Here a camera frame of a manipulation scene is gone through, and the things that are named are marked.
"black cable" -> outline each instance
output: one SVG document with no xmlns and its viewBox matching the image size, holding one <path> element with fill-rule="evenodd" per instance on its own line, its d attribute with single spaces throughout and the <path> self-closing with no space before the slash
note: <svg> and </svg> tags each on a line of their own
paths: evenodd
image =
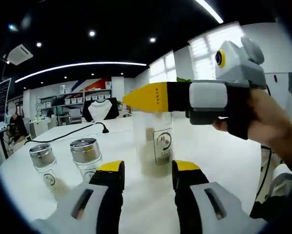
<svg viewBox="0 0 292 234">
<path fill-rule="evenodd" d="M 258 192 L 257 192 L 257 195 L 255 196 L 255 199 L 257 199 L 257 197 L 259 196 L 259 194 L 260 194 L 260 192 L 261 192 L 261 189 L 262 189 L 262 187 L 263 187 L 263 185 L 264 185 L 264 182 L 265 182 L 265 179 L 266 179 L 266 177 L 267 177 L 268 170 L 269 170 L 269 167 L 270 167 L 271 158 L 272 158 L 272 150 L 270 149 L 269 159 L 268 159 L 268 164 L 267 164 L 267 169 L 266 169 L 266 171 L 265 171 L 265 174 L 264 174 L 264 177 L 263 177 L 262 183 L 261 183 L 260 188 L 259 188 L 259 190 L 258 190 Z"/>
<path fill-rule="evenodd" d="M 268 86 L 268 85 L 267 85 L 267 90 L 268 90 L 268 94 L 271 96 L 271 92 L 270 92 L 270 89 L 269 89 L 269 86 Z M 262 189 L 262 187 L 263 187 L 263 185 L 264 185 L 265 179 L 266 179 L 266 177 L 267 177 L 267 175 L 268 175 L 268 170 L 269 170 L 270 162 L 271 162 L 271 158 L 272 158 L 272 150 L 271 150 L 270 148 L 269 148 L 269 150 L 270 150 L 270 153 L 269 153 L 269 159 L 268 159 L 267 168 L 266 168 L 265 174 L 264 174 L 264 176 L 263 176 L 263 180 L 262 180 L 262 182 L 261 182 L 260 188 L 259 188 L 259 190 L 258 190 L 258 192 L 257 192 L 257 195 L 256 195 L 255 199 L 257 199 L 257 197 L 259 196 L 259 194 L 260 194 L 260 192 L 261 192 L 261 189 Z"/>
<path fill-rule="evenodd" d="M 75 132 L 77 132 L 77 131 L 83 130 L 84 128 L 88 128 L 88 127 L 93 126 L 93 125 L 98 124 L 98 123 L 101 124 L 101 125 L 104 127 L 102 133 L 109 133 L 109 130 L 106 128 L 106 126 L 105 126 L 103 123 L 101 123 L 101 122 L 96 122 L 96 123 L 92 123 L 92 124 L 90 124 L 90 125 L 87 125 L 87 126 L 85 126 L 85 127 L 82 127 L 82 128 L 80 128 L 80 129 L 74 130 L 74 131 L 72 131 L 72 132 L 70 132 L 70 133 L 67 133 L 66 135 L 63 135 L 63 136 L 60 136 L 60 137 L 58 137 L 58 138 L 52 139 L 52 140 L 45 140 L 45 141 L 29 140 L 29 141 L 25 142 L 25 144 L 28 143 L 28 142 L 50 143 L 50 142 L 52 142 L 52 141 L 55 141 L 55 140 L 58 140 L 58 139 L 60 139 L 60 138 L 66 137 L 67 135 L 70 135 L 70 134 L 75 133 Z"/>
</svg>

